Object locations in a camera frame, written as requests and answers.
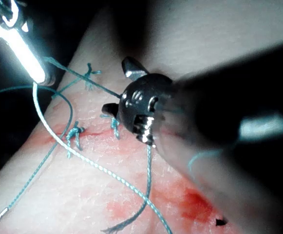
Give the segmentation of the left arm needle driver jaw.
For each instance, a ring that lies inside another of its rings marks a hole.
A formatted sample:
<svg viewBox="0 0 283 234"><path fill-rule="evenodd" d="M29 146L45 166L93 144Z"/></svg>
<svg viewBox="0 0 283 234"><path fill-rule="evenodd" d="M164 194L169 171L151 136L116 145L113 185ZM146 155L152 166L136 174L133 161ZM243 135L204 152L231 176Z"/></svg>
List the left arm needle driver jaw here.
<svg viewBox="0 0 283 234"><path fill-rule="evenodd" d="M41 62L17 29L8 30L0 26L0 38L7 43L35 83L46 83L46 73Z"/></svg>
<svg viewBox="0 0 283 234"><path fill-rule="evenodd" d="M35 83L43 86L52 86L55 82L55 78L47 68L40 52L35 48L30 39L32 30L32 22L25 22L21 27L21 37L27 47L24 53L24 61L22 61L21 64Z"/></svg>

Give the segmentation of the left arm needle driver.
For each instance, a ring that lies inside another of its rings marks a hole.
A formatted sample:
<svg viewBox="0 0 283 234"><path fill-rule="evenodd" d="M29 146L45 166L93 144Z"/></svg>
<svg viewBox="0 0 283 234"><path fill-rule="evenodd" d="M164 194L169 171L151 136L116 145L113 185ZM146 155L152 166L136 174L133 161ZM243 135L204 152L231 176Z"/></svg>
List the left arm needle driver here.
<svg viewBox="0 0 283 234"><path fill-rule="evenodd" d="M22 0L0 0L0 26L28 31L26 7L27 3Z"/></svg>

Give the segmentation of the right arm needle driver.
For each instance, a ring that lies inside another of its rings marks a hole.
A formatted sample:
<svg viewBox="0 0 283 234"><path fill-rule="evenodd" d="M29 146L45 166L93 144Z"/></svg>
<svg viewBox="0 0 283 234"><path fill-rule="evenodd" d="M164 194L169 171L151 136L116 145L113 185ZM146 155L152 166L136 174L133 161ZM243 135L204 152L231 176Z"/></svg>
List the right arm needle driver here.
<svg viewBox="0 0 283 234"><path fill-rule="evenodd" d="M155 105L172 80L162 74L148 74L130 83L118 107L118 121L136 139L154 147L152 125Z"/></svg>

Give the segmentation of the right arm needle driver jaw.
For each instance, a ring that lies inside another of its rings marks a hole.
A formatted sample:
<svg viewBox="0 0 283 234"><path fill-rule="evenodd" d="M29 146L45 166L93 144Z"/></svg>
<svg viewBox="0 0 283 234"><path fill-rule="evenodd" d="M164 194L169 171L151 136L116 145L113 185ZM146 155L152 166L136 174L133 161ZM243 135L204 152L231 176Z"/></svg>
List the right arm needle driver jaw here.
<svg viewBox="0 0 283 234"><path fill-rule="evenodd" d="M129 78L131 81L136 81L149 74L149 71L132 57L125 57L121 62L121 66L125 77Z"/></svg>
<svg viewBox="0 0 283 234"><path fill-rule="evenodd" d="M106 114L115 119L119 119L119 104L118 103L106 103L101 109L103 114Z"/></svg>

